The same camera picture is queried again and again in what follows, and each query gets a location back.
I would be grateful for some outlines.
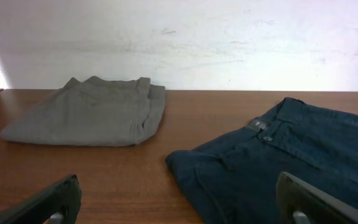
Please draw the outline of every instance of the gray garment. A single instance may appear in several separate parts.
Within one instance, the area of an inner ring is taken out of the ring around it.
[[[49,99],[1,131],[8,141],[73,146],[128,146],[157,131],[165,87],[149,78],[128,82],[72,78]]]

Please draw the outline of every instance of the dark blue denim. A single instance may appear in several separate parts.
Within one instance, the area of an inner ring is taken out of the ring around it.
[[[275,200],[286,171],[358,209],[358,115],[285,98],[249,126],[166,162],[205,223],[280,223]]]

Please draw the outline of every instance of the denim garment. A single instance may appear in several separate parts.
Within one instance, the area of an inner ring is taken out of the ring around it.
[[[358,115],[285,98],[250,124],[166,159],[205,223],[280,223],[283,171],[358,209]]]

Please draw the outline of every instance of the clothing tag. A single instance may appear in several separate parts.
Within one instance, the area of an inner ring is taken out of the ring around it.
[[[256,131],[259,130],[266,130],[267,129],[267,124],[265,122],[261,122],[257,119],[253,119],[248,125],[248,128],[254,129]]]

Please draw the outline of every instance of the wooden panel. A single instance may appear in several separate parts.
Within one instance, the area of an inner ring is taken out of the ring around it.
[[[53,92],[1,92],[0,130]],[[77,174],[83,191],[77,223],[201,223],[165,157],[242,127],[286,96],[358,114],[358,93],[167,91],[157,134],[138,146],[36,146],[0,139],[0,211]]]

